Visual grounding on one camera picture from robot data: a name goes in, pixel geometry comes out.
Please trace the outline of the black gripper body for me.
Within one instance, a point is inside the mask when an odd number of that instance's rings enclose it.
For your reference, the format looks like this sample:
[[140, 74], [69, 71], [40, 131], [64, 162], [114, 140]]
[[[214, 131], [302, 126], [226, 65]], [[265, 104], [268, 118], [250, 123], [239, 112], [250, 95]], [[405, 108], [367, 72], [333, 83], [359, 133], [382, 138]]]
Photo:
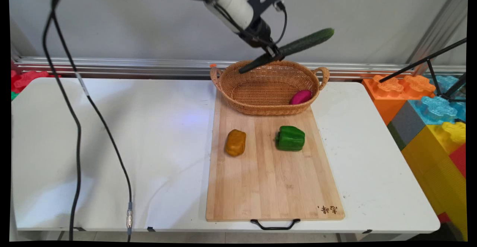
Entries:
[[251, 47], [276, 50], [276, 43], [271, 38], [270, 26], [261, 18], [255, 19], [247, 28], [239, 27], [238, 36]]

